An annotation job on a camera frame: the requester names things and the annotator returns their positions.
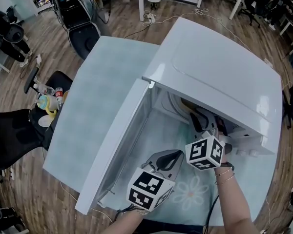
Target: watch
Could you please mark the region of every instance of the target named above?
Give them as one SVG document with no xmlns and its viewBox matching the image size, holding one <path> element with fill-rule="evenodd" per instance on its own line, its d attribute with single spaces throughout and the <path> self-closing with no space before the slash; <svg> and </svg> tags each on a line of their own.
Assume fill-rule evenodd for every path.
<svg viewBox="0 0 293 234">
<path fill-rule="evenodd" d="M 221 167 L 231 167 L 232 170 L 234 171 L 234 165 L 232 165 L 232 164 L 229 163 L 229 162 L 221 163 L 220 166 L 221 166 Z"/>
<path fill-rule="evenodd" d="M 149 213 L 147 210 L 143 210 L 143 209 L 135 209 L 135 211 L 138 212 L 142 216 L 145 216 Z"/>
</svg>

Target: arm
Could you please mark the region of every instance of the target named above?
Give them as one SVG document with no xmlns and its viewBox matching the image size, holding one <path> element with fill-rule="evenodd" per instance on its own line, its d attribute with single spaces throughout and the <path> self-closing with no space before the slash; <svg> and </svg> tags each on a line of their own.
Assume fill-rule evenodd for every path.
<svg viewBox="0 0 293 234">
<path fill-rule="evenodd" d="M 105 229 L 102 234 L 132 234 L 142 219 L 143 216 L 135 210 L 127 212 Z"/>
<path fill-rule="evenodd" d="M 223 155 L 222 161 L 227 161 L 225 155 Z M 228 167 L 219 167 L 215 169 L 215 173 L 221 174 L 227 170 Z M 233 171 L 230 170 L 222 176 L 216 177 L 220 208 L 226 233 L 258 234 L 258 230 L 251 221 L 251 214 L 248 203 L 235 177 L 232 176 Z"/>
<path fill-rule="evenodd" d="M 287 8 L 288 12 L 289 12 L 291 15 L 293 15 L 293 12 L 292 12 L 292 10 L 290 9 L 290 7 L 289 7 L 288 5 L 286 5 L 286 8 Z"/>
</svg>

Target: water bottle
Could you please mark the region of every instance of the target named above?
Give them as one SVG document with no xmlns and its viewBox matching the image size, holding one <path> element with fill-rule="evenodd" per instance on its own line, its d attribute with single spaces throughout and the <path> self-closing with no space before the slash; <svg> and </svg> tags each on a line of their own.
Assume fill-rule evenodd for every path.
<svg viewBox="0 0 293 234">
<path fill-rule="evenodd" d="M 57 99 L 58 109 L 62 107 L 64 100 L 63 100 L 63 88 L 56 88 L 55 89 L 55 98 Z"/>
<path fill-rule="evenodd" d="M 38 91 L 38 93 L 43 93 L 45 95 L 51 95 L 54 96 L 55 90 L 47 85 L 44 85 L 42 83 L 34 84 L 34 88 Z"/>
</svg>

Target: fridge top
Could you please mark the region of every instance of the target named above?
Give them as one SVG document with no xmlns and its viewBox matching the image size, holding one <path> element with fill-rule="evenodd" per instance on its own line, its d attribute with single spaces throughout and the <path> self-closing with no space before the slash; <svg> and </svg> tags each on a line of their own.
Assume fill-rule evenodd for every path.
<svg viewBox="0 0 293 234">
<path fill-rule="evenodd" d="M 265 137 L 274 131 L 279 140 L 279 74 L 211 29 L 179 18 L 143 77 Z"/>
</svg>

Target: light blue surface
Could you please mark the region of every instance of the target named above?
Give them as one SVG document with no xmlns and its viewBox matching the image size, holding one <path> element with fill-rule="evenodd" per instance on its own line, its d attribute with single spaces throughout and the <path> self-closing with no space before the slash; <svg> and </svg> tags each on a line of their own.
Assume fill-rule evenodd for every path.
<svg viewBox="0 0 293 234">
<path fill-rule="evenodd" d="M 78 70 L 43 168 L 80 192 L 117 112 L 158 45 L 101 37 Z"/>
<path fill-rule="evenodd" d="M 64 104 L 43 167 L 54 177 L 80 192 L 96 153 L 136 78 L 141 77 L 159 46 L 101 37 L 79 69 Z M 185 151 L 188 126 L 153 110 L 112 189 L 100 203 L 123 209 L 127 184 L 137 166 L 153 153 L 167 149 Z M 257 217 L 270 186 L 276 155 L 242 157 L 228 155 L 235 176 L 249 203 L 252 220 Z M 147 216 L 166 223 L 204 225 L 217 196 L 213 171 L 199 172 L 184 160 L 174 192 Z M 219 201 L 210 225 L 223 225 Z"/>
<path fill-rule="evenodd" d="M 189 126 L 157 110 L 149 119 L 118 179 L 112 193 L 108 193 L 100 203 L 115 210 L 130 205 L 126 201 L 127 185 L 136 167 L 140 167 L 157 152 L 180 149 L 185 153 L 188 143 Z M 235 176 L 248 201 L 251 218 L 254 221 L 265 202 L 274 172 L 276 155 L 243 157 L 234 152 L 227 155 L 235 166 Z M 213 170 L 200 172 L 189 166 L 184 159 L 176 178 L 176 185 L 169 199 L 146 216 L 147 219 L 172 224 L 205 225 L 209 209 L 217 197 L 217 187 Z M 222 226 L 220 204 L 217 201 L 211 215 L 211 226 Z"/>
</svg>

